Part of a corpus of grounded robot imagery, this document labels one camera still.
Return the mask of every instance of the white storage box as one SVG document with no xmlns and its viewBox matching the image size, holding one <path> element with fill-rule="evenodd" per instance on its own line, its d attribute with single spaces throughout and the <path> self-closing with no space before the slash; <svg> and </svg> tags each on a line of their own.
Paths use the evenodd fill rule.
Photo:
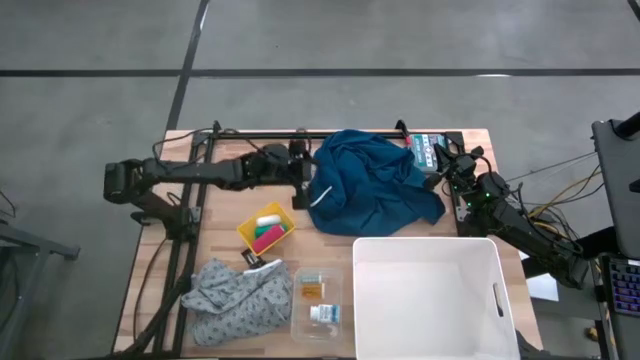
<svg viewBox="0 0 640 360">
<path fill-rule="evenodd" d="M 489 239 L 360 238 L 353 278 L 359 360 L 520 359 Z"/>
</svg>

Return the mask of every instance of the yellow plastic tray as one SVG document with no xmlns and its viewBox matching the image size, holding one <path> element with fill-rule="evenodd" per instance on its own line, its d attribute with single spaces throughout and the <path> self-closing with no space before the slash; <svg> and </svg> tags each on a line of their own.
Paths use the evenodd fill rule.
<svg viewBox="0 0 640 360">
<path fill-rule="evenodd" d="M 276 240 L 273 243 L 271 243 L 271 245 L 269 245 L 266 249 L 264 249 L 261 252 L 257 253 L 257 252 L 255 252 L 253 250 L 253 241 L 255 240 L 255 237 L 256 237 L 256 235 L 255 235 L 256 219 L 259 218 L 259 217 L 267 216 L 267 215 L 280 215 L 280 219 L 282 219 L 282 224 L 286 225 L 286 227 L 287 227 L 287 232 L 284 233 L 284 235 L 282 235 L 278 240 Z M 273 245 L 277 244 L 280 240 L 284 239 L 295 228 L 296 228 L 296 226 L 293 223 L 293 220 L 291 220 L 289 215 L 287 215 L 287 213 L 284 212 L 284 210 L 282 209 L 280 204 L 278 204 L 277 202 L 272 202 L 269 205 L 267 205 L 264 208 L 262 208 L 260 211 L 258 211 L 251 218 L 249 218 L 249 220 L 247 220 L 247 221 L 243 222 L 242 224 L 240 224 L 236 228 L 236 230 L 238 231 L 240 236 L 242 236 L 242 239 L 244 240 L 244 242 L 247 243 L 247 246 L 249 247 L 249 249 L 251 249 L 251 252 L 254 253 L 255 255 L 260 256 L 265 251 L 271 249 L 271 247 Z"/>
</svg>

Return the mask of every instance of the gray floor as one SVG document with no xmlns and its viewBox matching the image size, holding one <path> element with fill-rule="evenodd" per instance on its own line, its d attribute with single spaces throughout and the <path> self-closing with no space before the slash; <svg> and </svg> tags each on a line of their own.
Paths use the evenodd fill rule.
<svg viewBox="0 0 640 360">
<path fill-rule="evenodd" d="M 0 0 L 0 69 L 180 68 L 197 6 Z M 624 0 L 212 0 L 194 67 L 633 67 L 639 35 Z M 17 358 L 109 351 L 139 227 L 102 199 L 103 166 L 150 155 L 176 84 L 0 78 L 14 224 L 82 247 L 48 265 Z M 192 79 L 178 128 L 483 127 L 509 178 L 592 151 L 591 122 L 639 110 L 638 88 L 640 77 Z M 548 200 L 595 165 L 528 178 L 525 198 Z M 604 192 L 564 210 L 581 234 L 611 223 Z M 549 350 L 597 353 L 588 322 L 536 309 Z"/>
</svg>

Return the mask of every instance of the gray cloth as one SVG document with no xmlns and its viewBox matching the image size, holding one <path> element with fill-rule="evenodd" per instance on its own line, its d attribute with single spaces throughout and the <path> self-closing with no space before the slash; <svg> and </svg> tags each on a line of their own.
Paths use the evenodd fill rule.
<svg viewBox="0 0 640 360">
<path fill-rule="evenodd" d="M 181 301 L 196 312 L 191 331 L 198 345 L 262 335 L 291 319 L 293 284 L 282 260 L 238 273 L 213 259 L 192 281 Z"/>
</svg>

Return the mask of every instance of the paper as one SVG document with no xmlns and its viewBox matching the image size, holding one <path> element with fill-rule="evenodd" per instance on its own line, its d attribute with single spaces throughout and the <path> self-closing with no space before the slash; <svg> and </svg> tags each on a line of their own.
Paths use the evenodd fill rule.
<svg viewBox="0 0 640 360">
<path fill-rule="evenodd" d="M 524 260 L 529 255 L 519 251 L 520 260 Z M 527 279 L 527 287 L 529 288 L 529 296 L 550 301 L 558 301 L 558 284 L 556 280 L 549 274 L 536 276 Z"/>
</svg>

